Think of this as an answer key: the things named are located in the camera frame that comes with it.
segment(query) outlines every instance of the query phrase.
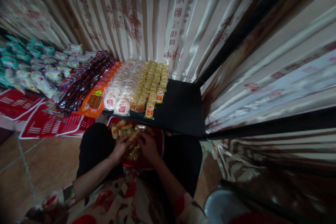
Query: hand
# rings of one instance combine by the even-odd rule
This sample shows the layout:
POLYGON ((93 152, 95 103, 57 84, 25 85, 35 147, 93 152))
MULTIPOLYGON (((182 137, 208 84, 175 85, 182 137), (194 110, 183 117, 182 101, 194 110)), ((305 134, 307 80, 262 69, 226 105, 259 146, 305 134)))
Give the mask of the hand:
POLYGON ((127 142, 130 136, 131 135, 123 136, 117 141, 109 158, 112 158, 116 163, 120 162, 120 159, 125 154, 125 151, 133 143, 132 141, 127 142))
POLYGON ((155 139, 151 135, 145 132, 140 132, 138 143, 143 155, 148 159, 149 162, 153 164, 158 158, 160 158, 155 139))

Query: curtain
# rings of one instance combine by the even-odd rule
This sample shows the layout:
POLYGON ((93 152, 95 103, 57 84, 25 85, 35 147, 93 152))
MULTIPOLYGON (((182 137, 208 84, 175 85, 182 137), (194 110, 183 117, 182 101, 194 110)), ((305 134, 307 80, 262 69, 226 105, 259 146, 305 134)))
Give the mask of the curtain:
POLYGON ((172 79, 193 82, 259 1, 5 0, 0 25, 58 49, 82 43, 120 61, 168 63, 172 79))
POLYGON ((225 180, 302 216, 318 218, 334 206, 336 179, 274 164, 335 172, 335 133, 332 128, 224 139, 213 142, 212 152, 225 180))
POLYGON ((282 0, 264 18, 203 93, 208 133, 335 105, 335 4, 282 0))

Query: red plastic tray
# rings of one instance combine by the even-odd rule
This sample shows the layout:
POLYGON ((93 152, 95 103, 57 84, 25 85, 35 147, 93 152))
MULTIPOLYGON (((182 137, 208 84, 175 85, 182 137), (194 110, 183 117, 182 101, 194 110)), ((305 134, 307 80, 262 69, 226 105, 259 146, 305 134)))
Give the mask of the red plastic tray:
POLYGON ((94 118, 76 114, 67 117, 65 122, 61 122, 54 115, 44 113, 43 110, 46 107, 46 103, 41 103, 30 115, 20 133, 20 139, 74 135, 85 132, 87 128, 95 123, 94 118))
MULTIPOLYGON (((112 126, 115 126, 121 119, 117 117, 110 117, 107 127, 109 130, 111 130, 112 126)), ((126 120, 127 123, 132 123, 134 126, 138 123, 126 120)), ((154 134, 156 135, 156 145, 157 145, 157 151, 159 152, 159 155, 163 157, 164 154, 164 146, 165 146, 165 136, 162 129, 150 127, 154 134)), ((144 170, 152 170, 153 166, 151 163, 143 156, 140 155, 137 161, 129 160, 127 158, 121 159, 122 165, 124 167, 128 168, 135 168, 135 169, 144 169, 144 170)))
POLYGON ((26 121, 43 101, 42 97, 8 89, 0 94, 0 115, 11 121, 26 121))

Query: black pants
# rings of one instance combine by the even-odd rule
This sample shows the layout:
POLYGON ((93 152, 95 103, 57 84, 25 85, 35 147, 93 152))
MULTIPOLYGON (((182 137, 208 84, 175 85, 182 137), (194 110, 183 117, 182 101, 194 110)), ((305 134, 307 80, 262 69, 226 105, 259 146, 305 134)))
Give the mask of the black pants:
MULTIPOLYGON (((164 162, 185 190, 194 197, 202 163, 202 148, 199 141, 191 136, 175 135, 165 136, 164 142, 164 162)), ((87 173, 112 153, 114 149, 112 133, 105 124, 95 123, 84 133, 79 148, 77 177, 87 173)), ((119 164, 112 169, 104 182, 123 173, 123 167, 119 164)), ((169 222, 172 223, 174 221, 173 211, 157 173, 145 171, 140 178, 155 190, 169 222)))

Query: floral sleeve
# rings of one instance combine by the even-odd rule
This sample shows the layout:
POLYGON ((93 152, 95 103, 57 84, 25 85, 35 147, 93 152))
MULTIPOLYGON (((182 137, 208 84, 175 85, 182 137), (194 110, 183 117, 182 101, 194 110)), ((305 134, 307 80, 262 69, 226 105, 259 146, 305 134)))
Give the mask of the floral sleeve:
POLYGON ((67 210, 75 204, 75 193, 72 184, 52 192, 42 204, 29 209, 18 223, 66 223, 67 210))
POLYGON ((201 207, 192 199, 189 193, 181 196, 174 206, 177 223, 205 224, 210 223, 201 207))

